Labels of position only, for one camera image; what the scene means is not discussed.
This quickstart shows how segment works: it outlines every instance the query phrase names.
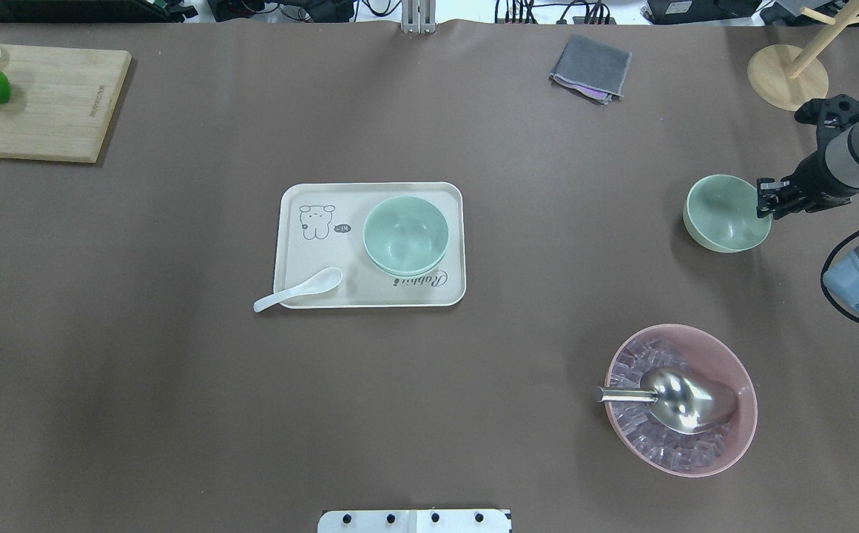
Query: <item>wooden stand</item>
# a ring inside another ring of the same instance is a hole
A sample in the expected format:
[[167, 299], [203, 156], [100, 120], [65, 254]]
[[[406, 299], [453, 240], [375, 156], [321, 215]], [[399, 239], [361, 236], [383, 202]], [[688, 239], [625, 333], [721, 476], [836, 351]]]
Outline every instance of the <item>wooden stand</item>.
[[845, 27], [859, 23], [859, 0], [851, 0], [836, 17], [808, 7], [801, 14], [827, 24], [804, 50], [788, 44], [774, 44], [751, 56], [748, 81], [768, 104], [797, 111], [811, 98], [824, 98], [829, 85], [827, 70], [818, 55]]

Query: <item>wooden round base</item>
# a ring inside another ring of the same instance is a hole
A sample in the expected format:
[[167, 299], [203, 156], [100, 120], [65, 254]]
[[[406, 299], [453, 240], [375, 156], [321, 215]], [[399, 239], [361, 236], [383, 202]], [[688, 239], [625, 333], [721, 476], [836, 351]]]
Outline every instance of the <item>wooden round base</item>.
[[751, 56], [751, 61], [748, 61], [748, 81], [768, 104], [797, 111], [811, 98], [826, 97], [827, 70], [816, 58], [793, 80], [789, 80], [784, 73], [785, 67], [794, 64], [799, 53], [801, 49], [790, 44], [774, 44], [761, 48]]

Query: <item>scoop handle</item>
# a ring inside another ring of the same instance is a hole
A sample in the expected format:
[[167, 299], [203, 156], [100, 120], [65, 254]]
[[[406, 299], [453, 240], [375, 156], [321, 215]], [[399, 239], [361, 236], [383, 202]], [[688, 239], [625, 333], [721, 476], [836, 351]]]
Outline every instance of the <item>scoop handle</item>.
[[628, 389], [624, 387], [602, 387], [594, 389], [594, 400], [598, 402], [632, 401], [655, 403], [659, 399], [653, 389]]

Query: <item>white spoon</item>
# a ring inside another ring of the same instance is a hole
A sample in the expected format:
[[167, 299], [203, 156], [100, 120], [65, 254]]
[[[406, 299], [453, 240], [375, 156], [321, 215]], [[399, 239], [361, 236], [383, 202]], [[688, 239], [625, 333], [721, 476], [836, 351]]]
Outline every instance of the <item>white spoon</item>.
[[256, 313], [260, 313], [268, 307], [274, 306], [274, 304], [280, 304], [281, 301], [285, 301], [289, 298], [327, 292], [331, 290], [331, 288], [338, 286], [340, 281], [343, 279], [344, 272], [341, 271], [341, 269], [338, 269], [336, 266], [328, 266], [327, 269], [314, 274], [304, 283], [297, 284], [297, 286], [293, 286], [274, 294], [269, 294], [268, 296], [255, 301], [252, 309], [254, 309]]

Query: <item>brown table surface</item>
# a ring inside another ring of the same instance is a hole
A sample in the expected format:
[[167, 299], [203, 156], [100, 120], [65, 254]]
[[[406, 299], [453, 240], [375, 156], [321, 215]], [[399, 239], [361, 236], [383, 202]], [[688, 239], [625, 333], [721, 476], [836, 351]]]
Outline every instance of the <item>brown table surface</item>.
[[[497, 506], [519, 532], [859, 531], [859, 325], [821, 296], [851, 206], [751, 252], [683, 229], [693, 182], [791, 173], [814, 130], [750, 55], [817, 28], [0, 26], [134, 54], [96, 165], [0, 161], [0, 531], [312, 533], [326, 509]], [[552, 85], [572, 33], [635, 52], [608, 106]], [[859, 98], [859, 28], [822, 54]], [[280, 197], [435, 181], [465, 198], [446, 308], [256, 315]], [[760, 420], [664, 475], [591, 402], [659, 323], [744, 362]]]

